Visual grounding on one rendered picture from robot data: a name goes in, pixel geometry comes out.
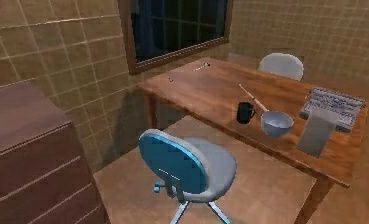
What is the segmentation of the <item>blue swivel office chair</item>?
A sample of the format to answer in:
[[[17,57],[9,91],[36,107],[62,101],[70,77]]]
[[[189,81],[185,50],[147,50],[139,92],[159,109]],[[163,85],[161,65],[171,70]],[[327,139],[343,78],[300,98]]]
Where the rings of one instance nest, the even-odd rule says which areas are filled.
[[[179,138],[158,129],[142,133],[138,147],[149,169],[161,179],[153,191],[165,188],[179,202],[170,224],[178,224],[190,203],[207,204],[224,224],[231,224],[215,203],[228,192],[237,172],[236,159],[227,149],[202,138]]]

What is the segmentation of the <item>grey round-backed chair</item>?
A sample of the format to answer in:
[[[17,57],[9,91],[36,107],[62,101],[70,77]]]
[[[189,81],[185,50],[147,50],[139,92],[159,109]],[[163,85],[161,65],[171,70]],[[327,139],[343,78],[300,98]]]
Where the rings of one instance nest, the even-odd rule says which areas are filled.
[[[271,53],[261,59],[258,70],[300,81],[303,77],[302,61],[294,55]]]

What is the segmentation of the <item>dark window with brown frame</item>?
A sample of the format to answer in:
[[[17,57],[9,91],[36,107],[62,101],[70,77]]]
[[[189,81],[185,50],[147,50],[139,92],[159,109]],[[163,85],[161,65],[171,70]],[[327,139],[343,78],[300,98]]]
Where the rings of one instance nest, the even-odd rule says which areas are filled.
[[[129,72],[229,42],[234,0],[117,0]]]

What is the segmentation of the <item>brown wooden table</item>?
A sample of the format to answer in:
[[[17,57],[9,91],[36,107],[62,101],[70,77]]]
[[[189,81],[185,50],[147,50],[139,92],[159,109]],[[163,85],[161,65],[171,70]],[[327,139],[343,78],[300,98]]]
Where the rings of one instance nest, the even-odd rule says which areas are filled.
[[[205,62],[210,66],[193,71]],[[239,124],[236,121],[237,107],[248,99],[248,95],[238,84],[267,108],[290,115],[294,120],[290,132],[280,138],[271,138],[264,134],[258,118],[247,125]],[[164,102],[314,177],[316,181],[294,224],[307,224],[333,185],[350,186],[355,164],[361,155],[367,108],[360,110],[349,134],[332,133],[322,155],[315,158],[297,149],[306,124],[299,117],[299,111],[313,87],[309,83],[206,57],[149,78],[138,87],[144,91],[152,128],[157,126],[155,103]]]

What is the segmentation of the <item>grey-blue bowl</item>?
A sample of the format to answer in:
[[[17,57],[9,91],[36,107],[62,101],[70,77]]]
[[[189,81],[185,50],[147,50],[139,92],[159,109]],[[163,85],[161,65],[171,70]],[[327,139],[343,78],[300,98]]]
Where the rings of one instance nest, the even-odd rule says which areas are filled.
[[[273,138],[287,134],[294,125],[294,120],[280,111],[265,111],[261,115],[261,126],[264,133]]]

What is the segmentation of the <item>brown chest of drawers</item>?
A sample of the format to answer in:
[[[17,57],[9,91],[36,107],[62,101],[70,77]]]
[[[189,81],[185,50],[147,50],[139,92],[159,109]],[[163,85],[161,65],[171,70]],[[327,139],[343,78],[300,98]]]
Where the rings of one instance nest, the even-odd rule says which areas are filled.
[[[0,224],[110,224],[71,119],[30,82],[0,87]]]

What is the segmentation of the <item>black mug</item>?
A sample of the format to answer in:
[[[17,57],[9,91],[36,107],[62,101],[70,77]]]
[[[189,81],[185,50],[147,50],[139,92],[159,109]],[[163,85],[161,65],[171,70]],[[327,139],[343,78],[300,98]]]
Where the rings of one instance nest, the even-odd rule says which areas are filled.
[[[240,102],[238,104],[236,120],[240,124],[248,124],[255,116],[254,106],[249,102]]]

